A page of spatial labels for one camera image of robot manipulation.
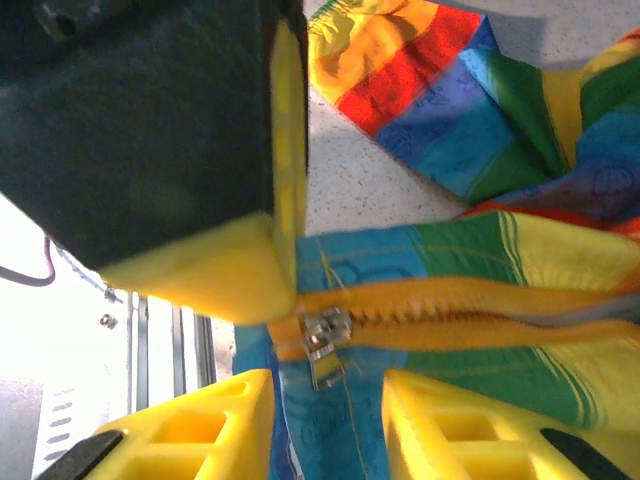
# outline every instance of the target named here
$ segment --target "cable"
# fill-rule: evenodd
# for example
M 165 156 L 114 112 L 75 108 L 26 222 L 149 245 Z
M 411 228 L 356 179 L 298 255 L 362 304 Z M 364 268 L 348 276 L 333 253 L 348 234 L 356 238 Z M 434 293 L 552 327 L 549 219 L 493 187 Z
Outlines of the cable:
M 60 255 L 60 258 L 62 258 L 65 262 L 67 262 L 67 264 L 71 267 L 71 270 L 73 270 L 82 280 L 87 282 L 93 288 L 100 290 L 106 300 L 108 300 L 111 303 L 117 302 L 117 303 L 124 304 L 124 301 L 116 296 L 116 293 L 113 291 L 113 288 L 104 284 L 100 285 L 98 282 L 93 280 L 86 273 L 84 273 L 80 267 L 76 265 L 76 263 L 71 259 L 71 257 L 69 256 L 69 254 L 64 248 L 62 248 L 56 242 L 53 242 L 53 245 L 56 247 L 56 252 L 58 252 L 58 255 Z
M 18 273 L 2 266 L 0 266 L 0 278 L 4 280 L 8 280 L 9 282 L 25 285 L 27 287 L 46 287 L 48 285 L 51 285 L 53 281 L 56 279 L 56 270 L 55 270 L 55 267 L 53 266 L 53 261 L 51 260 L 51 243 L 53 243 L 54 246 L 56 247 L 56 251 L 58 252 L 58 255 L 60 255 L 60 257 L 65 262 L 67 262 L 67 264 L 71 267 L 71 270 L 73 270 L 77 275 L 79 275 L 82 280 L 87 282 L 92 287 L 100 290 L 104 298 L 109 302 L 111 303 L 117 302 L 117 303 L 124 304 L 124 301 L 116 296 L 112 288 L 110 288 L 107 285 L 100 285 L 91 277 L 89 277 L 86 273 L 84 273 L 80 269 L 80 267 L 78 267 L 75 264 L 75 262 L 71 259 L 71 257 L 67 254 L 66 250 L 64 250 L 56 242 L 53 242 L 51 240 L 51 237 L 49 237 L 48 235 L 45 235 L 44 237 L 44 258 L 45 258 L 45 262 L 47 263 L 47 269 L 49 270 L 49 275 L 46 278 L 30 277 L 29 275 L 24 275 L 23 273 Z
M 49 270 L 49 276 L 46 278 L 35 278 L 22 273 L 14 272 L 5 267 L 0 266 L 0 278 L 4 278 L 10 282 L 19 283 L 20 285 L 26 285 L 27 287 L 46 287 L 51 285 L 56 279 L 56 270 L 53 267 L 51 261 L 51 238 L 44 237 L 44 259 L 47 262 L 47 268 Z

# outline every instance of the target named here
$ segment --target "striped cloth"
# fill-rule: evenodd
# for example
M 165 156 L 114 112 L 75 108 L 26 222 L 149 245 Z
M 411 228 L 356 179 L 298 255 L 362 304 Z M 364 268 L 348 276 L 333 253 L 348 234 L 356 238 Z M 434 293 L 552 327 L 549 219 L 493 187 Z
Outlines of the striped cloth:
M 435 224 L 299 239 L 302 294 L 335 289 L 329 267 L 347 289 L 455 275 L 487 291 L 636 298 L 640 30 L 579 71 L 547 72 L 502 56 L 482 15 L 422 0 L 333 0 L 311 19 L 309 45 L 316 89 L 393 157 L 473 207 Z M 504 322 L 471 339 L 460 324 L 437 346 L 425 336 L 422 348 L 415 339 L 384 348 L 381 338 L 378 348 L 342 351 L 344 382 L 322 392 L 307 362 L 270 357 L 282 385 L 271 478 L 389 479 L 380 418 L 389 368 L 640 445 L 640 327 L 628 322 L 639 311 L 636 298 L 615 312 L 627 321 L 535 335 Z M 267 355 L 268 341 L 259 350 L 247 340 L 264 332 L 248 332 L 237 332 L 238 358 Z

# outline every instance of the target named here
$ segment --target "yellow zipper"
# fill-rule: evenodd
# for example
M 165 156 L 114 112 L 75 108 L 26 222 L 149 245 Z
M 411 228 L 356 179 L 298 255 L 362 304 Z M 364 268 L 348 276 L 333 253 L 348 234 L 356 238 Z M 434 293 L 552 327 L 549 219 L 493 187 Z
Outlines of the yellow zipper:
M 281 361 L 311 360 L 320 351 L 326 359 L 320 370 L 329 372 L 338 368 L 333 352 L 351 346 L 456 350 L 579 341 L 620 334 L 621 329 L 637 335 L 637 327 L 618 320 L 565 328 L 518 320 L 568 314 L 618 297 L 620 293 L 529 288 L 472 277 L 409 279 L 300 295 L 297 311 L 269 325 L 269 332 Z M 350 331 L 334 331 L 333 348 L 322 339 L 310 340 L 309 326 L 325 322 L 330 329 L 326 322 L 331 318 L 342 322 L 342 329 L 348 318 Z

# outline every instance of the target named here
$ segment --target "zipper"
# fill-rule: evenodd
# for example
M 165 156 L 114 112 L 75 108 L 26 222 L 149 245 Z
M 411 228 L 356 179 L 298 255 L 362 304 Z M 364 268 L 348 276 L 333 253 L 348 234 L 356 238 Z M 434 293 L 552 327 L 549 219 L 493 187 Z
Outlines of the zipper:
M 343 348 L 500 348 L 621 332 L 640 342 L 637 327 L 628 322 L 596 321 L 631 311 L 640 311 L 638 293 L 621 296 L 439 277 L 302 294 L 296 313 L 269 325 L 269 332 L 278 358 L 306 359 L 314 388 L 322 390 L 344 376 L 338 355 Z

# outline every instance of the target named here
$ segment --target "metal zipper slider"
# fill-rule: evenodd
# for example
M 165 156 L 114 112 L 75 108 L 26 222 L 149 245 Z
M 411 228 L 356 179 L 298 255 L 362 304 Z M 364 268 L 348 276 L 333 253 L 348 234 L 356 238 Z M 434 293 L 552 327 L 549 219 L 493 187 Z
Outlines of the metal zipper slider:
M 352 333 L 351 316 L 338 307 L 304 317 L 304 351 L 314 389 L 329 388 L 342 379 L 344 371 L 336 349 L 348 343 Z

